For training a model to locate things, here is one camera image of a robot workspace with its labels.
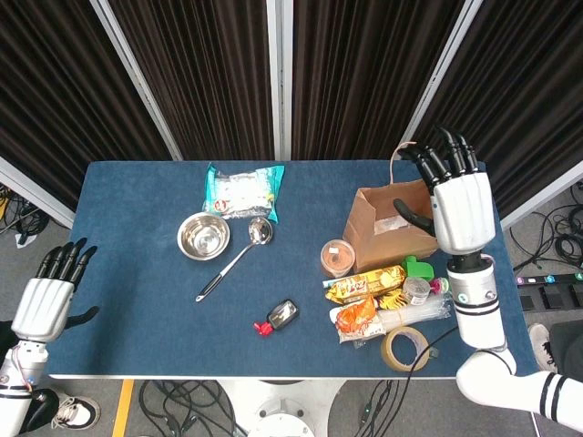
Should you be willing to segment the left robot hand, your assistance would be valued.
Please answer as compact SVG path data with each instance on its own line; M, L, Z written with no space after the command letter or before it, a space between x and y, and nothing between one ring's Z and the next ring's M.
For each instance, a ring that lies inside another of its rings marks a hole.
M98 306L78 315L69 314L87 265L97 252L96 246L86 248L86 243L86 238L69 241L44 256L35 276L26 283L11 322L19 340L52 342L64 330L85 324L98 314Z

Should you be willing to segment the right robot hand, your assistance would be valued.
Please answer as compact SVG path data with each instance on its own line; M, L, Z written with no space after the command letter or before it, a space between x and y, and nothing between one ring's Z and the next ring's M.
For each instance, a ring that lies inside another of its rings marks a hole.
M437 130L445 141L446 159L435 148L414 142L396 149L400 157L416 165L428 189L433 216L412 211L399 198L394 207L407 222L435 237L443 252L464 256L482 250L496 236L491 186L464 136L444 127Z

